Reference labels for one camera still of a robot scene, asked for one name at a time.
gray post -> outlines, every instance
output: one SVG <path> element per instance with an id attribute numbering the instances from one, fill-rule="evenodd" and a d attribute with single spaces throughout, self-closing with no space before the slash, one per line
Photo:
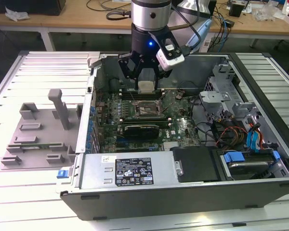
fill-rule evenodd
<path id="1" fill-rule="evenodd" d="M 48 93 L 48 99 L 53 102 L 61 120 L 63 129 L 69 130 L 68 111 L 67 108 L 63 106 L 61 96 L 61 89 L 50 89 Z"/>

blue latch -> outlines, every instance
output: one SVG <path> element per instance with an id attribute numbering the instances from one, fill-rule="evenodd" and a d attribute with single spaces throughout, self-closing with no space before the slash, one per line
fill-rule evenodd
<path id="1" fill-rule="evenodd" d="M 57 179 L 64 179 L 64 178 L 68 178 L 68 170 L 59 170 L 58 171 L 58 175 L 57 175 Z"/>
<path id="2" fill-rule="evenodd" d="M 273 151 L 273 156 L 275 157 L 276 161 L 280 159 L 280 155 L 279 155 L 278 151 Z"/>
<path id="3" fill-rule="evenodd" d="M 229 162 L 244 162 L 245 158 L 242 154 L 242 152 L 228 152 L 225 155 L 223 155 L 225 158 L 226 163 Z"/>

black plastic cover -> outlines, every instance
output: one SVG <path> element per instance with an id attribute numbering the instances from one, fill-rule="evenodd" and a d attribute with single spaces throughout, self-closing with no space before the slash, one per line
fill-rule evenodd
<path id="1" fill-rule="evenodd" d="M 221 181 L 217 163 L 208 147 L 175 147 L 172 151 L 174 161 L 181 162 L 183 169 L 183 175 L 178 176 L 179 182 Z"/>

black box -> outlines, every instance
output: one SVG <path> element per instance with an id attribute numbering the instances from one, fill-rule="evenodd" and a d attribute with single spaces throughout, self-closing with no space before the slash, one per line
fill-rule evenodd
<path id="1" fill-rule="evenodd" d="M 232 3 L 229 10 L 229 16 L 240 17 L 244 7 L 245 5 Z"/>
<path id="2" fill-rule="evenodd" d="M 228 180 L 224 174 L 217 149 L 206 146 L 174 147 L 174 161 L 180 162 L 183 175 L 178 181 L 183 182 L 213 182 Z"/>

wooden workbench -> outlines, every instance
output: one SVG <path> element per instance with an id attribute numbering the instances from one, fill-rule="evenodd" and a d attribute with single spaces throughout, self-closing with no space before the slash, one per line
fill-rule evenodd
<path id="1" fill-rule="evenodd" d="M 289 25 L 283 20 L 257 22 L 251 14 L 241 14 L 239 18 L 228 16 L 228 10 L 220 5 L 225 0 L 218 0 L 219 12 L 226 18 L 235 22 L 231 35 L 239 38 L 252 39 L 289 39 Z M 75 32 L 75 33 L 111 33 L 130 34 L 131 19 L 109 21 L 106 12 L 97 12 L 86 7 L 87 0 L 66 0 L 66 5 L 59 16 L 33 15 L 30 19 L 14 22 L 5 15 L 0 14 L 2 30 L 37 31 L 42 34 L 44 44 L 48 51 L 54 50 L 50 32 Z M 118 7 L 125 3 L 108 2 L 109 7 Z M 97 0 L 92 0 L 89 6 L 102 9 Z M 211 36 L 220 29 L 217 20 L 210 28 Z"/>

